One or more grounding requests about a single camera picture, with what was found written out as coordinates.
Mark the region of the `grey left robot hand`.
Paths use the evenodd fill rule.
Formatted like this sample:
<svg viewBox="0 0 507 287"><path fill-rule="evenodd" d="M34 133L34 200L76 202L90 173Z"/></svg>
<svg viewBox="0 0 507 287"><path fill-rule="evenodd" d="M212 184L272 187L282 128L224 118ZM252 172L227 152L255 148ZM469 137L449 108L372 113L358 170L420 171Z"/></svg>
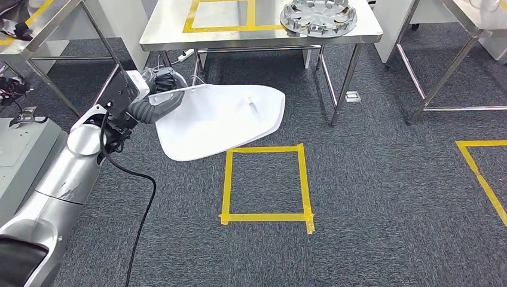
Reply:
<svg viewBox="0 0 507 287"><path fill-rule="evenodd" d="M142 116L141 122L152 124L171 113L181 104L184 92L173 92L173 90L187 87L188 84L180 73L169 67L145 68L142 77L150 89L150 96L159 93L164 93L166 96L166 99L163 99L160 103L150 104L148 112Z"/></svg>

